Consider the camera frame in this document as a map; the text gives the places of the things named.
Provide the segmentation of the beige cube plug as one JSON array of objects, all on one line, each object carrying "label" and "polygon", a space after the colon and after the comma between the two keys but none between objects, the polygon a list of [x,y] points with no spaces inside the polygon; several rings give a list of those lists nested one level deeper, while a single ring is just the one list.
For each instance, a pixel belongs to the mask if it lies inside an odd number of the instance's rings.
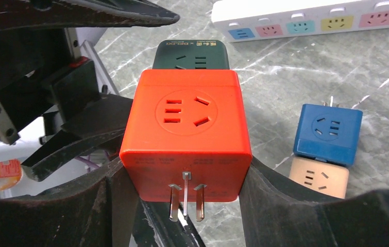
[{"label": "beige cube plug", "polygon": [[289,179],[314,191],[343,199],[346,195],[349,170],[338,165],[294,157]]}]

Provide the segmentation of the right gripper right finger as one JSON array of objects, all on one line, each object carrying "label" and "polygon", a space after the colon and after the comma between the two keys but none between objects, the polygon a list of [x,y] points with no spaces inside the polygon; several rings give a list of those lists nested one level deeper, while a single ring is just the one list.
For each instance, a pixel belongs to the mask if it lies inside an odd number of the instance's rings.
[{"label": "right gripper right finger", "polygon": [[239,201],[247,246],[389,246],[389,189],[342,200],[253,158]]}]

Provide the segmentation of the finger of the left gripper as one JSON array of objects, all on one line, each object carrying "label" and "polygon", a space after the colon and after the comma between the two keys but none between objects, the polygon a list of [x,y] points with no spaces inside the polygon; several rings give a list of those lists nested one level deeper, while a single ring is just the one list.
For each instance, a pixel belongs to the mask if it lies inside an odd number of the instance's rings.
[{"label": "finger of the left gripper", "polygon": [[180,16],[150,1],[0,1],[0,31],[17,28],[160,27]]},{"label": "finger of the left gripper", "polygon": [[61,130],[22,163],[26,175],[47,179],[70,160],[93,149],[119,152],[133,100],[102,95],[62,125]]}]

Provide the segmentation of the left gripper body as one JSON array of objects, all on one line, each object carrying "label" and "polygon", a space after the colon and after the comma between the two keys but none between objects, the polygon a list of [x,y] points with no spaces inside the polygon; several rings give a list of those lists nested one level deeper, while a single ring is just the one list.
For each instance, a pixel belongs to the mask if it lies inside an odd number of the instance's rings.
[{"label": "left gripper body", "polygon": [[75,28],[0,31],[0,141],[16,142],[53,106],[67,122],[100,99]]}]

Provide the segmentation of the green cube plug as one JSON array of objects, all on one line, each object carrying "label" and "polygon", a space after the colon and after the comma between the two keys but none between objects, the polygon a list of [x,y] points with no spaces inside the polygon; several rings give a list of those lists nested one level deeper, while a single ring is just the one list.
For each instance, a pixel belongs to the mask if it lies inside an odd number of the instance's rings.
[{"label": "green cube plug", "polygon": [[164,40],[153,69],[229,69],[225,44],[219,40]]}]

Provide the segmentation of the blue cube plug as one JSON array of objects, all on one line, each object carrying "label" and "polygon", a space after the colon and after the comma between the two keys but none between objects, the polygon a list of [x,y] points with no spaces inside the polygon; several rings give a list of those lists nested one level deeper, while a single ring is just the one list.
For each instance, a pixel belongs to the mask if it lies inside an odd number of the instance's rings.
[{"label": "blue cube plug", "polygon": [[360,110],[303,104],[294,155],[343,167],[353,166],[362,118]]}]

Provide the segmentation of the white power strip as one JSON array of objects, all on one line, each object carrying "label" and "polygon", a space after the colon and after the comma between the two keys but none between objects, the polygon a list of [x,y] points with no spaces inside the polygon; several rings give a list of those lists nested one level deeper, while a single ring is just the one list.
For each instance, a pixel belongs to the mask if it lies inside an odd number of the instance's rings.
[{"label": "white power strip", "polygon": [[217,1],[211,22],[230,42],[389,28],[389,1]]}]

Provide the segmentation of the red cube plug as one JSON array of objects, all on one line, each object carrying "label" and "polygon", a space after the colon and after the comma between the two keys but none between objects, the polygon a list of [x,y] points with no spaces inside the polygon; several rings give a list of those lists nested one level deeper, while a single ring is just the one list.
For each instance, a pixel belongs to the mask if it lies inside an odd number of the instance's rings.
[{"label": "red cube plug", "polygon": [[230,69],[147,69],[133,98],[120,158],[140,198],[232,202],[252,161],[242,91]]}]

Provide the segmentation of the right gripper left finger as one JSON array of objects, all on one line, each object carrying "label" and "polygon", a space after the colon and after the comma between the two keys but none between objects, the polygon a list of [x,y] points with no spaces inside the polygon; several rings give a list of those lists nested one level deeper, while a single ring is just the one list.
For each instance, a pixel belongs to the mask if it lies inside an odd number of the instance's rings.
[{"label": "right gripper left finger", "polygon": [[129,246],[138,200],[116,158],[36,196],[0,199],[0,246]]}]

